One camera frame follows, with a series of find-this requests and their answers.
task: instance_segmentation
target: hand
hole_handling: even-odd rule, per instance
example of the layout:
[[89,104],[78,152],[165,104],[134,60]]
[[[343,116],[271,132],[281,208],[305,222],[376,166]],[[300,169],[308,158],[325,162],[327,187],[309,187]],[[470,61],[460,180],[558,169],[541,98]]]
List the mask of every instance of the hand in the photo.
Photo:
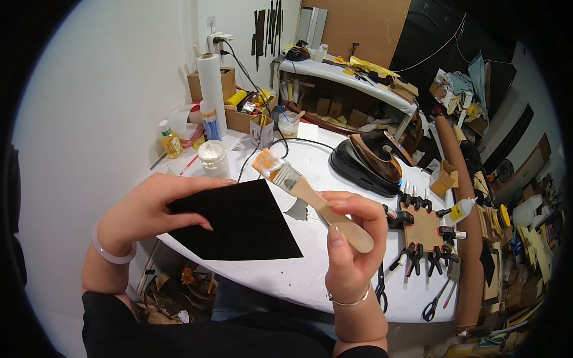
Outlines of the hand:
[[129,253],[133,242],[180,227],[200,225],[212,231],[209,221],[202,215],[171,214],[167,204],[205,189],[236,182],[204,176],[189,178],[153,174],[104,214],[97,227],[98,240],[110,254],[123,256]]
[[374,239],[374,248],[366,254],[352,248],[335,225],[328,230],[328,272],[325,284],[332,297],[341,303],[353,303],[366,293],[368,282],[378,271],[386,252],[388,224],[382,204],[347,191],[319,193],[332,210],[341,215],[350,214],[352,221],[361,226]]

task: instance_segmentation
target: red pen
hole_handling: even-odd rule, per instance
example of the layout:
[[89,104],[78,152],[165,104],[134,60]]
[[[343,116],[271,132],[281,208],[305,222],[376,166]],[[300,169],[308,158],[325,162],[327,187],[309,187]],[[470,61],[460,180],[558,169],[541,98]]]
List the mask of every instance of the red pen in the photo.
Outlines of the red pen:
[[191,161],[189,162],[189,164],[187,164],[187,166],[185,168],[183,168],[183,170],[181,171],[181,173],[179,173],[179,175],[183,175],[183,173],[185,173],[185,171],[187,170],[187,168],[189,168],[191,166],[191,164],[193,164],[193,162],[195,161],[195,159],[197,159],[199,155],[195,155],[195,158],[191,159]]

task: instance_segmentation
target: brown paper roll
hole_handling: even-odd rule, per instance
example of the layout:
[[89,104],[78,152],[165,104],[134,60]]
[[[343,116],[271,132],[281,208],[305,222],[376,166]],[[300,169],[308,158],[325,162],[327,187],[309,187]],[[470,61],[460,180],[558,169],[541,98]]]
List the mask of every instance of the brown paper roll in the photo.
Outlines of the brown paper roll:
[[[444,117],[438,116],[435,119],[435,126],[446,160],[458,171],[459,187],[454,188],[456,200],[474,198],[473,183],[450,124]],[[461,332],[477,325],[484,293],[484,268],[480,262],[482,234],[476,206],[468,217],[458,223],[458,231],[468,233],[465,240],[458,240],[461,268],[455,322],[456,330]]]

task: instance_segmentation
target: white table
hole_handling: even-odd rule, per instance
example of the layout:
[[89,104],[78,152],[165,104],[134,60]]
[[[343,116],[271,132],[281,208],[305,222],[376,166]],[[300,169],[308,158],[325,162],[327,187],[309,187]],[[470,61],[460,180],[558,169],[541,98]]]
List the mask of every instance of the white table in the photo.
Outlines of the white table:
[[355,88],[395,107],[404,113],[404,118],[396,130],[396,138],[400,138],[402,136],[408,123],[416,113],[417,106],[415,104],[406,101],[389,89],[382,88],[380,86],[373,86],[369,82],[358,80],[354,76],[345,74],[343,72],[343,68],[340,66],[331,65],[326,62],[315,62],[312,59],[292,63],[290,61],[281,61],[280,58],[278,58],[273,60],[273,63],[273,91],[276,93],[279,92],[278,71],[287,71],[290,73],[296,72],[296,74],[320,77]]
[[[321,143],[336,147],[345,136],[319,128],[317,140]],[[254,146],[250,143],[249,135],[229,130],[223,138],[229,156],[231,178],[236,179],[245,159],[251,154]],[[240,147],[240,151],[233,152],[230,149]],[[282,156],[285,148],[283,143],[273,146],[272,150]],[[175,160],[162,161],[154,171],[165,172],[167,164],[169,168],[180,173],[181,169],[195,156],[195,150],[189,150]],[[299,170],[311,183],[315,190],[347,190],[358,193],[367,198],[396,208],[397,198],[384,198],[373,192],[362,190],[355,184],[340,177],[328,165],[329,149],[304,143],[301,141],[289,141],[289,155],[287,157],[291,165]],[[251,168],[250,164],[256,155],[253,155],[243,172],[241,181],[255,180],[258,172]],[[418,192],[428,187],[430,175],[422,172],[419,168],[411,168],[402,165],[403,180],[409,180],[412,185],[418,186]],[[203,169],[199,160],[196,160],[184,176],[201,176]],[[295,202],[295,198],[285,193],[273,184],[269,184],[281,211],[287,211]],[[449,191],[445,201],[430,192],[433,209],[439,210],[453,205],[453,197]],[[324,312],[332,313],[332,303],[327,299],[327,290],[324,286],[324,275],[328,269],[328,256],[326,247],[326,227],[317,217],[309,212],[308,221],[297,221],[283,214],[300,250],[303,258],[278,259],[268,261],[215,261],[200,259],[193,252],[177,242],[171,235],[162,234],[158,238],[181,255],[203,265],[204,267],[225,276],[241,285],[254,290],[281,298],[285,301],[294,302]],[[390,230],[386,255],[384,257],[386,294],[388,296],[388,310],[386,317],[390,322],[425,322],[422,310],[435,297],[447,280],[446,270],[439,276],[434,271],[431,280],[427,277],[429,263],[424,258],[421,261],[422,272],[420,276],[413,274],[406,277],[406,267],[399,266],[393,272],[388,271],[388,266],[396,258],[403,248],[403,232]],[[376,287],[378,280],[372,278],[372,285]],[[451,288],[451,283],[440,299],[435,318],[432,322],[450,321],[454,317],[457,297],[457,287],[451,303],[446,309],[442,305]]]

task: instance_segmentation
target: paintbrush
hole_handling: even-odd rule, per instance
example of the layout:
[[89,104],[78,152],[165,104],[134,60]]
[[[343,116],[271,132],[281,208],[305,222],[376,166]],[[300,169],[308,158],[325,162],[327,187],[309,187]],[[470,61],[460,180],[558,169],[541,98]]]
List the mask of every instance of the paintbrush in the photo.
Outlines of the paintbrush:
[[254,160],[255,168],[263,177],[291,194],[295,198],[306,201],[330,225],[336,225],[344,234],[346,240],[360,253],[368,253],[374,247],[372,237],[360,226],[345,215],[339,215],[332,211],[327,201],[320,196],[307,179],[289,164],[274,155],[268,149],[263,150]]

